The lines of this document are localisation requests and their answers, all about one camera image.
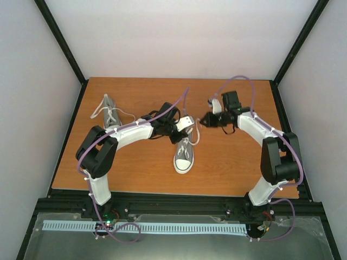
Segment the white shoelace of sneaker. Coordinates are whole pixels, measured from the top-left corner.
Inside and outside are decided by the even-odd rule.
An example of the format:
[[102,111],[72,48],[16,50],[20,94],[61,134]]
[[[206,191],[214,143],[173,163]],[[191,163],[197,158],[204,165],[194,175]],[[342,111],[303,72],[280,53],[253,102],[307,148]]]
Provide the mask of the white shoelace of sneaker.
[[200,118],[195,120],[195,130],[196,130],[196,140],[193,140],[193,130],[191,127],[187,134],[186,138],[183,138],[177,146],[177,151],[175,154],[175,162],[178,160],[188,162],[189,164],[193,163],[194,160],[194,146],[196,146],[200,141]]

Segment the grey sneaker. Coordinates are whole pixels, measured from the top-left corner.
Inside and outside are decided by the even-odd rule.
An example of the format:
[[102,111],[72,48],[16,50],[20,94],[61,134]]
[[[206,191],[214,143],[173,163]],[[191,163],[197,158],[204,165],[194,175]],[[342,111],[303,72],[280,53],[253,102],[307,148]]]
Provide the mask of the grey sneaker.
[[130,116],[135,121],[136,117],[133,114],[127,113],[122,109],[118,108],[114,102],[114,100],[108,95],[104,94],[101,102],[91,114],[90,118],[94,119],[99,114],[103,116],[103,124],[104,128],[110,128],[113,126],[120,127],[123,125],[118,112],[123,113],[124,115]]
[[188,136],[183,138],[177,145],[173,158],[173,166],[177,173],[188,173],[194,164],[194,149],[192,145],[192,128],[188,130]]

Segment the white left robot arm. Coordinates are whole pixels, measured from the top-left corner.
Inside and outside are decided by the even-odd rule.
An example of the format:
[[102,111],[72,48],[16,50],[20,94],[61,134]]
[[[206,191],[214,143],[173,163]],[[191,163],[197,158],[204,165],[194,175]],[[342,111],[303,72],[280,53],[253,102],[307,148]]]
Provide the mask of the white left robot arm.
[[169,137],[171,143],[176,144],[188,136],[187,129],[193,125],[192,117],[181,116],[176,106],[166,102],[160,110],[153,110],[133,123],[107,129],[92,127],[76,152],[76,159],[78,171],[88,183],[89,196],[95,201],[94,212],[101,218],[112,214],[107,174],[119,149],[137,141],[161,137]]

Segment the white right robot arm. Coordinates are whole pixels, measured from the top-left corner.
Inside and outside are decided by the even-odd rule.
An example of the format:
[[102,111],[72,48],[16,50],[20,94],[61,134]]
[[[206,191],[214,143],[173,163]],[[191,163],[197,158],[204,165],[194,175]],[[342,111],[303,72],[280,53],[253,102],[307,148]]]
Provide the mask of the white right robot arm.
[[214,128],[232,125],[261,146],[261,177],[248,192],[252,205],[266,205],[283,187],[300,185],[304,171],[297,136],[272,127],[252,107],[242,107],[236,91],[223,93],[222,101],[220,103],[215,97],[208,100],[212,111],[205,114],[201,124]]

